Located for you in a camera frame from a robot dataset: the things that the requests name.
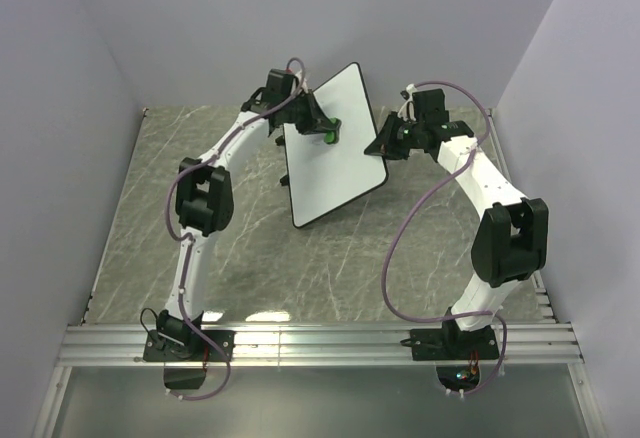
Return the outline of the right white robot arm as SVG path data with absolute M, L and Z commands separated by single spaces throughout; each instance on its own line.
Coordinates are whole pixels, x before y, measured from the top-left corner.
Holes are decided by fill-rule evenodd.
M 490 325 L 518 284 L 545 266 L 549 209 L 544 200 L 519 191 L 486 156 L 486 134 L 476 135 L 466 122 L 451 120 L 447 86 L 438 81 L 408 86 L 401 94 L 403 105 L 387 116 L 364 152 L 387 161 L 424 152 L 447 173 L 427 194 L 456 182 L 479 216 L 472 277 L 443 318 L 452 326 L 441 334 L 442 347 L 461 358 L 475 348 L 475 331 Z

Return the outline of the white whiteboard black frame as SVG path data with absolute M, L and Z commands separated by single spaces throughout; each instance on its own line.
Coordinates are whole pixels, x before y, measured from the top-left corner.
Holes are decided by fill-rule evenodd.
M 329 118 L 341 122 L 338 142 L 301 135 L 284 126 L 292 223 L 303 228 L 381 187 L 389 177 L 383 158 L 365 149 L 377 137 L 361 66 L 352 62 L 321 84 L 314 95 Z

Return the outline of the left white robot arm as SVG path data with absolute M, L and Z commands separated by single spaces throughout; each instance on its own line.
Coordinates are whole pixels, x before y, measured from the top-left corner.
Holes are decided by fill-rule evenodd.
M 287 66 L 272 69 L 267 82 L 241 106 L 241 111 L 223 137 L 196 159 L 181 162 L 170 185 L 167 202 L 175 206 L 179 228 L 164 211 L 170 237 L 181 244 L 177 275 L 167 313 L 182 321 L 171 330 L 166 346 L 180 360 L 196 357 L 203 337 L 198 331 L 203 306 L 196 302 L 218 234 L 230 223 L 233 211 L 231 174 L 278 128 L 289 124 L 302 136 L 318 135 L 328 145 L 339 140 L 341 122 L 321 110 L 307 85 L 306 70 Z

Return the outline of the green whiteboard eraser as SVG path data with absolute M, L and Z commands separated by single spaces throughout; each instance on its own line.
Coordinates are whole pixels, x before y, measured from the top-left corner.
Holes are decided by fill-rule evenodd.
M 339 131 L 341 121 L 338 118 L 326 118 L 321 120 L 321 133 L 324 135 L 323 141 L 327 145 L 337 144 L 339 141 Z

